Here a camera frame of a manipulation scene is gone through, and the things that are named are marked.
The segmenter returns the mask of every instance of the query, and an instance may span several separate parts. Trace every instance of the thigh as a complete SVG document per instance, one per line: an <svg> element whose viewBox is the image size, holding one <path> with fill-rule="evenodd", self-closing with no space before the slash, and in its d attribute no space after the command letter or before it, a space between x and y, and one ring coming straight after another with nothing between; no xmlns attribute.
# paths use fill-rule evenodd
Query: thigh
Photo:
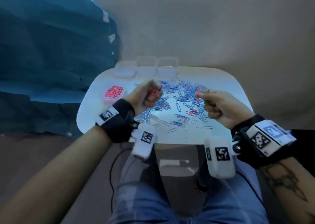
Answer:
<svg viewBox="0 0 315 224"><path fill-rule="evenodd" d="M178 223L169 205L157 163L145 164L130 155L121 173L114 223Z"/></svg>
<svg viewBox="0 0 315 224"><path fill-rule="evenodd" d="M234 158L234 162L236 171L251 183L262 200L255 170L237 158ZM237 173L234 178L225 180L212 178L203 209L193 221L221 224L268 224L265 208L242 175Z"/></svg>

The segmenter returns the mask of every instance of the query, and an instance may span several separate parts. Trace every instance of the plastic container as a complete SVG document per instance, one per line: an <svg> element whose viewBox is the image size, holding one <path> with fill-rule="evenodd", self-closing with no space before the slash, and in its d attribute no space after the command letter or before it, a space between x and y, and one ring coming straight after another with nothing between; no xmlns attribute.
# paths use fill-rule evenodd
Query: plastic container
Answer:
<svg viewBox="0 0 315 224"><path fill-rule="evenodd" d="M156 75L155 56L139 56L137 58L137 74L140 77L154 77Z"/></svg>
<svg viewBox="0 0 315 224"><path fill-rule="evenodd" d="M104 97L104 94L106 93L106 91L108 89L112 88L114 85L124 88L122 90L122 92L120 93L120 95L117 98ZM102 86L100 88L99 95L100 95L101 99L103 100L104 104L113 105L117 100L126 98L128 96L128 92L127 92L127 89L123 83L109 82L109 83L104 84L104 86Z"/></svg>
<svg viewBox="0 0 315 224"><path fill-rule="evenodd" d="M114 68L115 78L133 78L136 75L136 61L118 61Z"/></svg>
<svg viewBox="0 0 315 224"><path fill-rule="evenodd" d="M160 78L175 78L178 71L178 59L175 57L160 57L157 61L157 75Z"/></svg>

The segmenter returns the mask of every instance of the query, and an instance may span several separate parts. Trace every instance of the shoe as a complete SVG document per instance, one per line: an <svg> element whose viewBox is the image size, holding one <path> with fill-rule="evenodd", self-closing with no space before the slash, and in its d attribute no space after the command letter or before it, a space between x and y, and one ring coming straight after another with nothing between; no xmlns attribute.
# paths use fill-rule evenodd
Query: shoe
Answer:
<svg viewBox="0 0 315 224"><path fill-rule="evenodd" d="M198 179L196 179L196 185L195 185L195 189L199 192L208 192L209 188L208 187L204 187L201 186L200 183L198 182Z"/></svg>

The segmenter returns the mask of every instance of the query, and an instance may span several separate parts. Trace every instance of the gray floor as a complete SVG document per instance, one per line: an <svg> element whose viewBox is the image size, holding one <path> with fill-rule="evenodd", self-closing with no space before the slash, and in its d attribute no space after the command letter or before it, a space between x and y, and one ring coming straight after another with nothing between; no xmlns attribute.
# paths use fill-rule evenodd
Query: gray floor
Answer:
<svg viewBox="0 0 315 224"><path fill-rule="evenodd" d="M25 181L39 171L60 151L72 143L70 138L53 134L6 134L0 136L0 203L10 198ZM112 190L109 168L113 157L120 152L112 146L104 156L81 194L62 221L62 224L107 223L110 216ZM114 187L128 153L124 153L114 166ZM271 223L289 223L283 208L258 174L263 199ZM162 177L171 206L182 217L198 212L205 195L194 189L195 177Z"/></svg>

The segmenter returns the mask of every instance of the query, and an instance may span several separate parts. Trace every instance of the person's left hand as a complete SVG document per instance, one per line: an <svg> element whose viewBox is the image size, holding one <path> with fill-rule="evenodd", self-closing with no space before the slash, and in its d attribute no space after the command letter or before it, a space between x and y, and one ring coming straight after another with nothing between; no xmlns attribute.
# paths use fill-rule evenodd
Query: person's left hand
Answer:
<svg viewBox="0 0 315 224"><path fill-rule="evenodd" d="M161 85L156 83L153 79L139 84L130 95L125 98L135 110L135 115L140 115L142 112L155 106L155 102L160 100L163 91ZM159 89L154 97L150 96L152 90Z"/></svg>

